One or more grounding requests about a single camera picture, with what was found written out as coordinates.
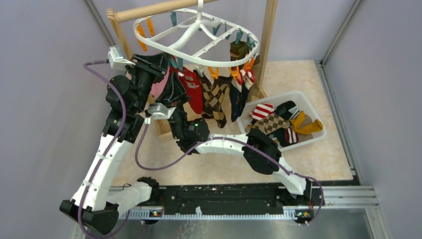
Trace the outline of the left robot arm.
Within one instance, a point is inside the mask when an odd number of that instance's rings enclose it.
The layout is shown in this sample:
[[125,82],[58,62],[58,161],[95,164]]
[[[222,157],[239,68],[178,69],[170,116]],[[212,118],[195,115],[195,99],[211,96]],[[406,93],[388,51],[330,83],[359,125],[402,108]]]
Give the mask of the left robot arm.
[[84,234],[91,231],[102,239],[118,233],[117,221],[140,203],[153,206],[159,201],[156,180],[143,177],[119,193],[109,193],[112,181],[129,149],[134,144],[144,118],[152,85],[166,75],[171,57],[167,53],[143,56],[134,54],[130,60],[108,55],[107,63],[119,67],[122,75],[105,79],[106,101],[111,106],[102,130],[94,160],[79,189],[69,200],[62,201],[60,211],[77,222]]

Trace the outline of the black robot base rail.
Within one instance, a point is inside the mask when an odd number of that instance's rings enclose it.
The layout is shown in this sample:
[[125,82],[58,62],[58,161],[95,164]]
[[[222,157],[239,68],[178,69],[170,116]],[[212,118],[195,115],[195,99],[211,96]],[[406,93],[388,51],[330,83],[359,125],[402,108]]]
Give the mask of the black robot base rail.
[[149,224],[158,220],[293,220],[311,222],[325,205],[322,187],[307,182],[303,195],[281,183],[160,186],[151,199],[126,213]]

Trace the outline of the teal clothes clip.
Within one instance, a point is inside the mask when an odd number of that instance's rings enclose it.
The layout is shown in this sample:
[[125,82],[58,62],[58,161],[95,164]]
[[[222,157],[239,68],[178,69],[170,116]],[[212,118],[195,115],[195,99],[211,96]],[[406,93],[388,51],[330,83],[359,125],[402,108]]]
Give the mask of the teal clothes clip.
[[175,58],[173,56],[170,57],[170,64],[173,68],[175,68],[175,69],[178,68],[177,61],[175,60]]
[[180,58],[180,57],[177,57],[176,60],[177,60],[177,68],[178,68],[178,71],[182,73],[183,72],[183,69],[184,69],[183,59]]

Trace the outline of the white clothes clip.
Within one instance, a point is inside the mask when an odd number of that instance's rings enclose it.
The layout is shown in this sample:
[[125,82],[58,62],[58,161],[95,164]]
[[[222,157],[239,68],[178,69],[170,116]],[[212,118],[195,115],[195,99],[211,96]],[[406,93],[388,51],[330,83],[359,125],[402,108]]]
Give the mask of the white clothes clip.
[[200,77],[204,77],[204,67],[203,65],[195,65],[195,70]]

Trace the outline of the brown argyle sock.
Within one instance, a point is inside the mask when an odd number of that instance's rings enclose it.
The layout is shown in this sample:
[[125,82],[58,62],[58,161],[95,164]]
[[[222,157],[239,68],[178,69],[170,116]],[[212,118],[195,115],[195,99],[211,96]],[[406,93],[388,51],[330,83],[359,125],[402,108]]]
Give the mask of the brown argyle sock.
[[211,89],[210,105],[212,107],[212,116],[217,122],[219,128],[224,128],[227,123],[225,113],[222,109],[222,103],[225,96],[225,91],[232,81],[232,77],[221,76],[214,80]]
[[211,82],[205,75],[201,76],[197,69],[194,70],[194,73],[202,86],[203,110],[201,115],[206,119],[213,119],[214,112],[217,111],[217,99],[212,93]]

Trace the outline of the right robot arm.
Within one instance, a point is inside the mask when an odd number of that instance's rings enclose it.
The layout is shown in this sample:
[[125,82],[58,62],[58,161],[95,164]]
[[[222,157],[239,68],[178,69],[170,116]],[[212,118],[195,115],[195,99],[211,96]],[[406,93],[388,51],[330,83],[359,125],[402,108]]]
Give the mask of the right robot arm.
[[157,102],[171,110],[168,116],[171,134],[184,153],[242,156],[255,172],[276,177],[296,204],[305,205],[312,199],[305,177],[293,171],[268,135],[258,129],[245,134],[212,134],[204,118],[188,120],[183,107],[188,100],[178,74],[170,73]]

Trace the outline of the red white striped sock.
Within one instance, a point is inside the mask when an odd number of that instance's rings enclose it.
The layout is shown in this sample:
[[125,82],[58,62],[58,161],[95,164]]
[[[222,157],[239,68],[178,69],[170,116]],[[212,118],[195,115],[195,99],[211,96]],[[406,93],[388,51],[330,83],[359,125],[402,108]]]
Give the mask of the red white striped sock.
[[169,63],[170,63],[170,67],[171,67],[173,70],[178,71],[179,67],[178,67],[178,62],[177,62],[176,57],[174,57],[174,56],[170,56],[170,57],[169,57]]

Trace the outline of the beige argyle sock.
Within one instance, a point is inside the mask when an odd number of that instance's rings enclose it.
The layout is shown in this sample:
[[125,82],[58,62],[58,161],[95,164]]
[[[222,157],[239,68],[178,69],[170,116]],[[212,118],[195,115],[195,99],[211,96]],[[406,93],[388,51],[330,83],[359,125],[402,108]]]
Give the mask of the beige argyle sock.
[[264,134],[269,135],[280,128],[287,129],[290,126],[291,123],[288,120],[272,113],[267,115],[265,118],[258,120],[252,128],[256,128]]

